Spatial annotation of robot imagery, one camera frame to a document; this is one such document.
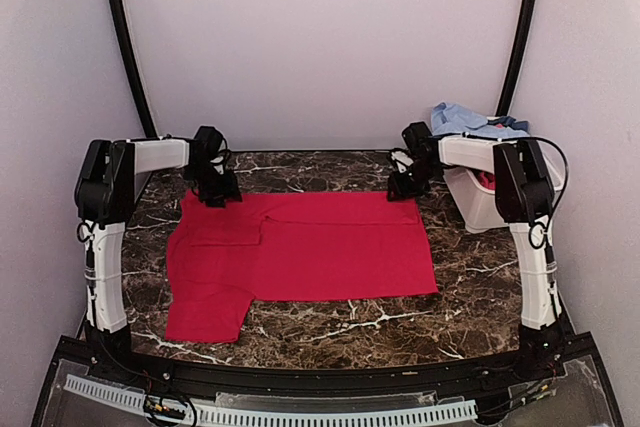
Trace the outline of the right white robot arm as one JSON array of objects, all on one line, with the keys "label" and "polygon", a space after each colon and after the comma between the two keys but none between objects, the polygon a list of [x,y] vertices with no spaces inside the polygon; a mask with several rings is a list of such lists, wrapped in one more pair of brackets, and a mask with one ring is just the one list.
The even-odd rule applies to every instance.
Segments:
[{"label": "right white robot arm", "polygon": [[521,381],[534,379],[552,368],[565,348],[552,236],[553,217],[565,190],[553,184],[541,149],[544,139],[435,136],[424,123],[410,124],[402,137],[404,147],[387,154],[392,166],[387,181],[390,201],[427,194],[431,179],[447,169],[493,175],[495,210],[513,237],[522,288],[519,348],[506,367]]}]

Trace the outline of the red t-shirt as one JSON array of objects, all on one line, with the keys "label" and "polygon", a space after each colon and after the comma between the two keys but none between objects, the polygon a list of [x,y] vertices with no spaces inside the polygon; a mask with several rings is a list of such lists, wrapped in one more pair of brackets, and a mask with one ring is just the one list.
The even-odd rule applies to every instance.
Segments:
[{"label": "red t-shirt", "polygon": [[247,194],[208,207],[189,192],[171,234],[167,339],[233,343],[255,301],[329,302],[438,291],[413,200],[382,191]]}]

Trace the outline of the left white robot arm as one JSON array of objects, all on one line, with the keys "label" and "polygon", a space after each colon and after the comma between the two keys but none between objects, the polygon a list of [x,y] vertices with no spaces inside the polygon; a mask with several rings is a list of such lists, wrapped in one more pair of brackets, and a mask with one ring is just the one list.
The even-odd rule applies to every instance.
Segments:
[{"label": "left white robot arm", "polygon": [[227,167],[231,151],[223,134],[202,126],[192,139],[152,139],[90,143],[76,183],[80,223],[76,237],[85,251],[87,341],[103,351],[101,364],[120,383],[141,374],[131,353],[131,331],[122,298],[122,243],[137,202],[136,177],[181,169],[197,199],[223,208],[241,201],[238,181]]}]

